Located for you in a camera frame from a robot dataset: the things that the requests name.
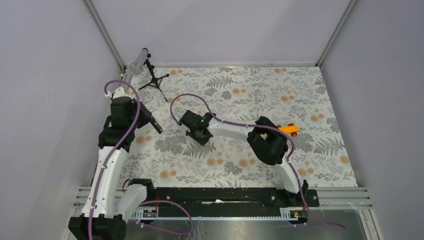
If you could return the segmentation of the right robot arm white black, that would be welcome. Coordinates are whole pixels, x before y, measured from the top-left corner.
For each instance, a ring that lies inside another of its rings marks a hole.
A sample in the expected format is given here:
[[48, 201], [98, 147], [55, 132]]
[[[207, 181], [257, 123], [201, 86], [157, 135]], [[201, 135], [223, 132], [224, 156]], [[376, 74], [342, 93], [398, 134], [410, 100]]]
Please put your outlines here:
[[277, 172], [291, 205], [299, 206], [307, 199], [309, 185], [290, 161], [290, 156], [294, 153], [294, 141], [268, 118], [261, 116], [254, 123], [242, 123], [220, 119], [210, 112], [201, 116], [187, 110], [176, 122], [185, 126], [186, 135], [202, 146], [212, 137], [247, 142], [257, 159]]

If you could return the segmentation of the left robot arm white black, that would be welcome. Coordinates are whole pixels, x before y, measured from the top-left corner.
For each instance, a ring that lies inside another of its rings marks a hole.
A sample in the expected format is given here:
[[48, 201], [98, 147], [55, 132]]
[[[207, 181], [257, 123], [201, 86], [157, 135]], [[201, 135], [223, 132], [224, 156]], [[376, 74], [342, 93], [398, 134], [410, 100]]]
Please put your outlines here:
[[155, 200], [151, 181], [133, 179], [129, 189], [116, 202], [117, 185], [135, 130], [152, 124], [158, 133], [163, 129], [152, 113], [123, 87], [107, 92], [111, 99], [110, 115], [98, 138], [98, 163], [87, 201], [77, 217], [71, 217], [68, 229], [78, 240], [123, 240], [127, 223], [139, 204]]

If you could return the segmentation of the black remote control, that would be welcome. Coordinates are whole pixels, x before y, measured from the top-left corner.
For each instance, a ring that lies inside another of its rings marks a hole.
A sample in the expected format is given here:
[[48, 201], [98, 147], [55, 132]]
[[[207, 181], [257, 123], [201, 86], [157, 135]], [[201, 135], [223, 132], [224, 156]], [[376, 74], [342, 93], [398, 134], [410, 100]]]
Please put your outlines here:
[[160, 126], [160, 124], [156, 121], [156, 119], [153, 116], [150, 118], [149, 122], [159, 134], [163, 132], [163, 128]]

